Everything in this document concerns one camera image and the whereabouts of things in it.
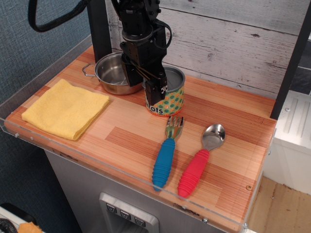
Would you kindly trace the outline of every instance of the black metal frame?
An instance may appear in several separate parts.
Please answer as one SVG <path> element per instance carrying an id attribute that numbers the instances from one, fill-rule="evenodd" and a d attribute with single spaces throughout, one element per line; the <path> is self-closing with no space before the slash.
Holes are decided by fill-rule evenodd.
<path id="1" fill-rule="evenodd" d="M 95 61 L 112 52 L 109 25 L 104 0 L 92 0 L 87 5 Z"/>
<path id="2" fill-rule="evenodd" d="M 302 53 L 306 47 L 308 38 L 310 36 L 310 32 L 311 32 L 311 2 L 309 4 L 306 17 L 303 21 L 295 48 L 292 53 L 292 57 L 288 64 L 281 88 L 278 92 L 276 102 L 274 104 L 274 107 L 273 107 L 273 110 L 270 116 L 273 119 L 278 119 L 278 116 L 281 113 L 283 104 L 285 102 L 288 91 L 290 90 L 294 75 L 296 73 L 300 58 L 302 56 Z"/>
<path id="3" fill-rule="evenodd" d="M 93 41 L 95 61 L 111 53 L 110 34 L 106 4 L 104 0 L 92 0 L 87 6 L 89 24 Z M 311 32 L 311 2 L 309 4 L 306 17 L 302 24 L 293 54 L 287 67 L 282 85 L 273 107 L 271 118 L 278 119 L 284 101 L 290 89 L 300 58 L 306 46 Z"/>

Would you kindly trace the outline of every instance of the spoon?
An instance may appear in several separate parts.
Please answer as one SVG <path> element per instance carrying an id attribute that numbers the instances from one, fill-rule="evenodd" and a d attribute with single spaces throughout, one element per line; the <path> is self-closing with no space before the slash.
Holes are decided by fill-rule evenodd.
<path id="1" fill-rule="evenodd" d="M 224 139 L 225 129 L 220 124 L 211 125 L 205 130 L 202 136 L 204 149 L 195 154 L 182 174 L 177 188 L 179 196 L 186 198 L 193 192 L 208 161 L 209 152 L 220 147 Z"/>

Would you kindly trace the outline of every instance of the orange object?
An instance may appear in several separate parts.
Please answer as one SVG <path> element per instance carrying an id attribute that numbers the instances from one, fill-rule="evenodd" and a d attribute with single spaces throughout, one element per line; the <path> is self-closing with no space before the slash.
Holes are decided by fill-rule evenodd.
<path id="1" fill-rule="evenodd" d="M 42 233 L 42 230 L 32 222 L 21 223 L 18 228 L 18 233 Z"/>

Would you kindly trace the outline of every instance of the metal fork tines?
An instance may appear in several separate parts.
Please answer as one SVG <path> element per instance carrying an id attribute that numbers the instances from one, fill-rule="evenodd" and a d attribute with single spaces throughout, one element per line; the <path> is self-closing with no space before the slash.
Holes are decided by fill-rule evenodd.
<path id="1" fill-rule="evenodd" d="M 165 135 L 167 136 L 167 138 L 172 138 L 172 139 L 177 138 L 183 129 L 183 124 L 184 124 L 183 117 L 170 116 L 167 121 L 166 130 L 165 130 Z"/>

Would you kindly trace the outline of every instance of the wooden tabletop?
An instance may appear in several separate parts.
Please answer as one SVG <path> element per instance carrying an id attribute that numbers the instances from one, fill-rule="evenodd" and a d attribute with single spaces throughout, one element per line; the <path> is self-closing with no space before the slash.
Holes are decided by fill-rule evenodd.
<path id="1" fill-rule="evenodd" d="M 84 76 L 82 67 L 88 63 L 94 63 L 92 47 L 11 113 L 5 123 L 8 130 L 171 206 L 183 206 L 189 215 L 207 217 L 229 232 L 239 231 L 274 132 L 276 121 L 269 116 L 275 100 L 186 75 L 184 106 L 178 113 L 184 117 L 184 128 L 176 140 L 165 191 L 156 192 L 151 176 L 166 139 L 167 118 L 148 112 L 143 89 L 127 96 L 104 91 L 97 78 Z M 45 133 L 21 119 L 21 114 L 60 79 L 110 96 L 110 103 L 77 141 Z M 177 196 L 181 174 L 202 149 L 204 130 L 215 123 L 225 128 L 225 141 L 211 151 L 197 188 L 188 200 L 182 200 Z"/>

